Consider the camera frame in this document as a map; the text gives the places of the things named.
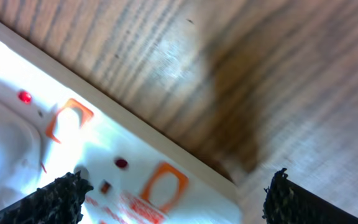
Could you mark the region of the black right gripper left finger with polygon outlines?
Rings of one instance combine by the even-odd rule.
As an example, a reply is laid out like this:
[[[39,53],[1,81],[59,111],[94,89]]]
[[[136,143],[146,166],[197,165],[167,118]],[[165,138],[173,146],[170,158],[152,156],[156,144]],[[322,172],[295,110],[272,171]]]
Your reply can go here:
[[[93,189],[79,172],[68,172],[0,210],[0,224],[77,224],[86,193]]]

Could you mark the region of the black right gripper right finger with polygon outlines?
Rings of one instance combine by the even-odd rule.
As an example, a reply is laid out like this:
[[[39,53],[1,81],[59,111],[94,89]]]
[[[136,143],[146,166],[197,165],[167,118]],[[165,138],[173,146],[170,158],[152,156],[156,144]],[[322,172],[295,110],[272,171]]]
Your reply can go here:
[[[265,189],[262,218],[267,224],[358,224],[358,218],[288,180],[277,171]]]

